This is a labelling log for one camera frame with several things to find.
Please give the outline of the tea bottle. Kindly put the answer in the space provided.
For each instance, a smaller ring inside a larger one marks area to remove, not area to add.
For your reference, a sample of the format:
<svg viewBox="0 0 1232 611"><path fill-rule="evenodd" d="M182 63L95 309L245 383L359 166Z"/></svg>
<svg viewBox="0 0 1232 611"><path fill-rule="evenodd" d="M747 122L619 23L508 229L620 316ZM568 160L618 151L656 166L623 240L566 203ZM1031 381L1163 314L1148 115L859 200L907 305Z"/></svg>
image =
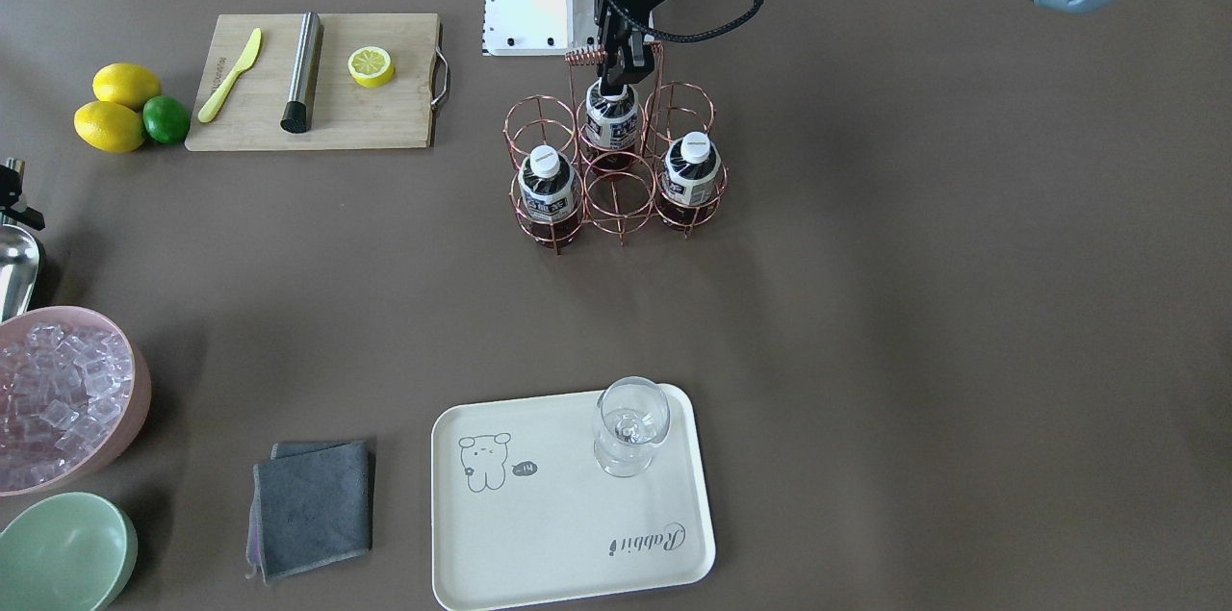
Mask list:
<svg viewBox="0 0 1232 611"><path fill-rule="evenodd" d="M641 132L641 106L637 90L621 85L617 92L604 94L602 79L589 89L584 103L586 124L582 136L598 152L628 152Z"/></svg>
<svg viewBox="0 0 1232 611"><path fill-rule="evenodd" d="M548 143L535 147L519 169L517 185L529 234L552 250L573 241L582 225L578 179L561 152Z"/></svg>
<svg viewBox="0 0 1232 611"><path fill-rule="evenodd" d="M686 232L715 211L722 161L705 132L690 132L673 140L658 177L658 208L665 225Z"/></svg>

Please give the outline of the copper wire bottle basket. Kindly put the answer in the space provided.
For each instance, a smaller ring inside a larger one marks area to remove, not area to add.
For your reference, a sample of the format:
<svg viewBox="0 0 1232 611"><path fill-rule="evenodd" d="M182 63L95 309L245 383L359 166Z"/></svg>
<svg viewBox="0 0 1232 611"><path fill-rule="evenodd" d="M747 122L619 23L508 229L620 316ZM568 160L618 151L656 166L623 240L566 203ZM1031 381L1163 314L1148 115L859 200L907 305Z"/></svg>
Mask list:
<svg viewBox="0 0 1232 611"><path fill-rule="evenodd" d="M529 234L529 216L519 190L517 172L529 152L541 143L554 147L577 170L582 225L594 225L616 237L625 237L650 219L663 221L658 208L658 177L673 140L690 132L705 132L715 143L715 103L708 94L689 83L660 81L647 97L641 97L634 89L641 106L641 132L633 147L628 152L595 150L582 136L582 129L586 124L584 103L588 89L598 80L582 89L582 99L569 102L551 95L530 95L513 107L514 113L527 110L524 124L515 124L513 115L508 115L501 127L515 169L509 190L510 203L521 232L538 245L541 243ZM722 158L721 161L715 211L706 221L713 217L728 185L727 168ZM577 234L582 232L582 225ZM683 234L691 234L697 228L695 225Z"/></svg>

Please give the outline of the tea bottle front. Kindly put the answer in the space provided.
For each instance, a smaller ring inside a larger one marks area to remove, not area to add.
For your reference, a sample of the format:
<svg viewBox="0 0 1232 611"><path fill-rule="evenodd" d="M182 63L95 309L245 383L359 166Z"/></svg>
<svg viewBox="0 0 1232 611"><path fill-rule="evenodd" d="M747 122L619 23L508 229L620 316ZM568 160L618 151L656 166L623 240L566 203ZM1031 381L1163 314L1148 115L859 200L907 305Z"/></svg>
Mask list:
<svg viewBox="0 0 1232 611"><path fill-rule="evenodd" d="M535 147L519 169L517 185L529 234L552 250L573 241L582 225L578 179L561 152L548 143Z"/></svg>

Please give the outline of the bamboo cutting board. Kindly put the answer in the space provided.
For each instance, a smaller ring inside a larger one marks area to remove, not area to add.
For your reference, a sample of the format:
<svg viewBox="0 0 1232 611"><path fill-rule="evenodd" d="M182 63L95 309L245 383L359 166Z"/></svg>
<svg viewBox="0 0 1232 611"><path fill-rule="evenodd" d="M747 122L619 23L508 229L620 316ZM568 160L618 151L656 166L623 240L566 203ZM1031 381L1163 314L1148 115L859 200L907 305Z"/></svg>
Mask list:
<svg viewBox="0 0 1232 611"><path fill-rule="evenodd" d="M241 55L254 30L261 31L257 59L241 73L216 119L193 119L190 152L290 152L426 149L434 139L439 75L439 14L322 14L322 48L315 67L312 115L306 133L281 128L290 102L302 14L221 14L193 101L200 112ZM365 46L391 55L395 76L363 87L347 71L347 59Z"/></svg>

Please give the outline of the lemon half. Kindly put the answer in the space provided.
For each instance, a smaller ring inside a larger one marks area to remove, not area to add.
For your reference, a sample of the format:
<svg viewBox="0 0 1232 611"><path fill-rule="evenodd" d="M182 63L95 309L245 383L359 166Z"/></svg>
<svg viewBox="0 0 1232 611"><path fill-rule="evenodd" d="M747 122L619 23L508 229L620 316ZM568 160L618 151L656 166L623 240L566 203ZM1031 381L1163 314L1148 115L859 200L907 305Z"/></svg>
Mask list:
<svg viewBox="0 0 1232 611"><path fill-rule="evenodd" d="M395 79L395 60L381 46L363 46L347 55L347 71L361 87L382 87Z"/></svg>

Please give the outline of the steel muddler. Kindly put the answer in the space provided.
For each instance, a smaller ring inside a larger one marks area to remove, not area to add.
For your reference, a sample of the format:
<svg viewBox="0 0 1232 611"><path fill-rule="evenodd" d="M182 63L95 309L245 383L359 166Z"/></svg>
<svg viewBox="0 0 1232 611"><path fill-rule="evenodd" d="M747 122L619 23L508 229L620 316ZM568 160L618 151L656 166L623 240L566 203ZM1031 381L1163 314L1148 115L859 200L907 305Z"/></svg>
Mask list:
<svg viewBox="0 0 1232 611"><path fill-rule="evenodd" d="M320 71L324 23L317 12L306 12L296 41L294 67L290 80L280 127L290 134L307 133L312 127L314 95Z"/></svg>

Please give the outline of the clear wine glass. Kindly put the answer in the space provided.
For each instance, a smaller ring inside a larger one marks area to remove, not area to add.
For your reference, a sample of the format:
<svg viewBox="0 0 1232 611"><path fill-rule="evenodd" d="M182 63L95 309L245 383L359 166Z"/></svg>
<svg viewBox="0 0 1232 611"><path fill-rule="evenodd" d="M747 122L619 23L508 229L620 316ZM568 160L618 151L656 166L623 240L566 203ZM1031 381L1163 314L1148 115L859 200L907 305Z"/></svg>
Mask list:
<svg viewBox="0 0 1232 611"><path fill-rule="evenodd" d="M623 377L602 389L591 418L595 459L614 478L647 471L671 426L664 387L646 377Z"/></svg>

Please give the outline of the yellow plastic knife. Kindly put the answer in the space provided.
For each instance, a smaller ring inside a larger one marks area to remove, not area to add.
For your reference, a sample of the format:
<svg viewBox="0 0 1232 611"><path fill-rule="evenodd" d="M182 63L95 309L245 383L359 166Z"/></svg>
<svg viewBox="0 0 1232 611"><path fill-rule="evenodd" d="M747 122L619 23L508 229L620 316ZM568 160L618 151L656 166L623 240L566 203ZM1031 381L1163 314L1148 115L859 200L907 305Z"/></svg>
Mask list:
<svg viewBox="0 0 1232 611"><path fill-rule="evenodd" d="M241 55L239 55L233 67L230 67L230 70L227 71L227 75L223 79L221 79L218 87L216 87L216 90L211 92L209 97L200 110L197 115L197 119L200 121L200 123L206 124L216 119L216 116L221 112L221 107L223 107L224 103L227 102L227 99L232 92L232 87L234 87L239 78L241 78L243 73L251 70L251 68L255 65L261 51L261 46L262 46L262 30L254 28L249 36L249 39L246 39L246 46L244 46Z"/></svg>

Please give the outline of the cream rabbit tray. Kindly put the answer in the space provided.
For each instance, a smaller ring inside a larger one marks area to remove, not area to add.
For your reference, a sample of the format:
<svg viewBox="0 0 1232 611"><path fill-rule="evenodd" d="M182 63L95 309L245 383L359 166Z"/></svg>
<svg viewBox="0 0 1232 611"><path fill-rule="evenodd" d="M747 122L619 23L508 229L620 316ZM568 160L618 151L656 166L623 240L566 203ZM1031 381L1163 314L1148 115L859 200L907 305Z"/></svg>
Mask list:
<svg viewBox="0 0 1232 611"><path fill-rule="evenodd" d="M639 593L708 575L717 546L694 405L633 478L594 453L595 390L448 408L431 432L432 588L448 610Z"/></svg>

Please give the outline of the green lime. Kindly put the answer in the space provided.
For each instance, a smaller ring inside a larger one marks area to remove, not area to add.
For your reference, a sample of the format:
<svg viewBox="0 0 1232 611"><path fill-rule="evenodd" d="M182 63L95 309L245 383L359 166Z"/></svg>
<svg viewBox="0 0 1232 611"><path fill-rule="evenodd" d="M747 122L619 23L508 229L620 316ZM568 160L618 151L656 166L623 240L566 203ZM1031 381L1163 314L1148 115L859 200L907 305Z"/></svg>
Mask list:
<svg viewBox="0 0 1232 611"><path fill-rule="evenodd" d="M140 107L142 129L150 140L171 145L188 137L191 113L168 95L154 95Z"/></svg>

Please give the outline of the whole lemon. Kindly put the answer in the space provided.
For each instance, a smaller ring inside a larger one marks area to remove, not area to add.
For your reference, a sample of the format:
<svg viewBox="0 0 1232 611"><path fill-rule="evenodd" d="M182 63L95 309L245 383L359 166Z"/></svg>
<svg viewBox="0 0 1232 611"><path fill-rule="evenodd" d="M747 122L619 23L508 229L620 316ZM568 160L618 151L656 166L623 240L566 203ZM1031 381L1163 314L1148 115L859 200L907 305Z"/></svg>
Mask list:
<svg viewBox="0 0 1232 611"><path fill-rule="evenodd" d="M161 94L161 83L147 67L113 63L100 68L92 76L92 94L97 101L120 103L140 112L142 107Z"/></svg>
<svg viewBox="0 0 1232 611"><path fill-rule="evenodd" d="M136 152L147 136L140 115L123 103L92 101L73 116L74 131L89 147L101 152Z"/></svg>

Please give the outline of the grey folded cloth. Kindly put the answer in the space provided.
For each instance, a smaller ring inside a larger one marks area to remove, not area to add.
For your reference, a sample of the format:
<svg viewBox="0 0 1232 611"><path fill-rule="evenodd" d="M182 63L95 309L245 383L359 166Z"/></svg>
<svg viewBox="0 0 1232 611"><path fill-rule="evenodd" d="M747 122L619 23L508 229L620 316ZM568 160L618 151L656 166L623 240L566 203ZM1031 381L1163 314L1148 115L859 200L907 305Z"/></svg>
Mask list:
<svg viewBox="0 0 1232 611"><path fill-rule="evenodd" d="M372 549L370 443L277 442L253 467L246 564L270 585Z"/></svg>

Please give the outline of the metal ice scoop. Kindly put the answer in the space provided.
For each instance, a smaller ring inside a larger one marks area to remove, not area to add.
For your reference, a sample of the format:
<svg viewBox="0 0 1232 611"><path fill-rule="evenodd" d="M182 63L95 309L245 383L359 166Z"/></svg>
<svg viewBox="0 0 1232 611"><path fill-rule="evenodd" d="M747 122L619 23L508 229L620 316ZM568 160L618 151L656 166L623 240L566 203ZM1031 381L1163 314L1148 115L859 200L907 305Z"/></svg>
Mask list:
<svg viewBox="0 0 1232 611"><path fill-rule="evenodd" d="M34 299L42 270L39 239L18 225L1 225L1 322L22 317Z"/></svg>

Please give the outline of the pink bowl with ice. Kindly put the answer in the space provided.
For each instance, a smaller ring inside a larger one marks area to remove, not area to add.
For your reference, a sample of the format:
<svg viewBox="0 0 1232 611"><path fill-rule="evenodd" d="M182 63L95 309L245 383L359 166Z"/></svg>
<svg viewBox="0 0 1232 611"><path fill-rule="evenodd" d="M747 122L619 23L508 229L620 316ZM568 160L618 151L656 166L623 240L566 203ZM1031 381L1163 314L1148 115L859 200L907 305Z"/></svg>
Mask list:
<svg viewBox="0 0 1232 611"><path fill-rule="evenodd" d="M140 432L152 379L115 322L49 307L2 322L2 496L101 471Z"/></svg>

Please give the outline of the green bowl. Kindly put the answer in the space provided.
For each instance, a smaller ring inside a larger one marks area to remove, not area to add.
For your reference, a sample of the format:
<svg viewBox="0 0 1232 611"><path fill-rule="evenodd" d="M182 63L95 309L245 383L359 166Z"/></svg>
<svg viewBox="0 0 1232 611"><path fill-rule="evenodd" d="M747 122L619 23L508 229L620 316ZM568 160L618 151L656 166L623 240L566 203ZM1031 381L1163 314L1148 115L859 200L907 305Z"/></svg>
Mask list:
<svg viewBox="0 0 1232 611"><path fill-rule="evenodd" d="M136 524L103 496L48 496L2 528L2 610L106 610L136 570Z"/></svg>

